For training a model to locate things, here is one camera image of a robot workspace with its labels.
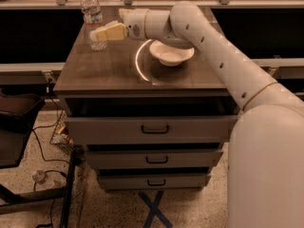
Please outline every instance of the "drawer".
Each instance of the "drawer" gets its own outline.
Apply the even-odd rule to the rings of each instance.
[[[237,116],[67,118],[76,144],[222,143]]]
[[[209,180],[210,176],[205,173],[97,177],[105,190],[202,188]]]
[[[208,167],[210,172],[222,155],[221,149],[94,151],[85,152],[93,169],[138,169]]]

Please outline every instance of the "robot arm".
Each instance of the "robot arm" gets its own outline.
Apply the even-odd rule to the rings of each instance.
[[[244,113],[229,141],[229,228],[302,228],[304,103],[218,33],[201,10],[123,13],[128,36],[204,53]]]

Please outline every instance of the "drawer handle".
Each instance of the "drawer handle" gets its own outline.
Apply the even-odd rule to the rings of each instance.
[[[156,181],[147,181],[148,186],[165,186],[165,179],[162,182],[157,183]]]
[[[163,161],[151,161],[151,160],[149,160],[148,157],[146,157],[145,161],[147,163],[152,163],[152,164],[154,164],[154,163],[168,163],[168,157],[166,156]]]
[[[169,125],[164,129],[148,129],[142,125],[142,133],[144,134],[167,134],[169,132]]]

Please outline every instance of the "speckled floor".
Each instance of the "speckled floor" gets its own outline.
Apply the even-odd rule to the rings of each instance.
[[[51,125],[57,119],[52,101],[40,111],[35,126]],[[50,144],[53,127],[38,128],[36,133],[47,160],[69,160],[58,146]],[[227,151],[212,171],[212,178],[202,190],[137,190],[112,191],[100,189],[96,175],[84,160],[76,166],[68,227],[80,228],[224,228],[227,227]],[[67,172],[63,161],[44,161],[38,142],[32,134],[25,156],[16,168],[0,170],[0,183],[14,193],[33,191],[32,172],[60,170]],[[58,173],[50,176],[62,185],[65,178]],[[62,199],[22,204],[0,210],[0,227],[35,228],[39,224],[59,227]]]

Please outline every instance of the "bowl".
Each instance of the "bowl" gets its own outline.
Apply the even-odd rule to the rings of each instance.
[[[183,61],[190,59],[194,54],[194,49],[180,49],[165,45],[160,41],[155,41],[150,46],[151,54],[168,67],[180,65]]]

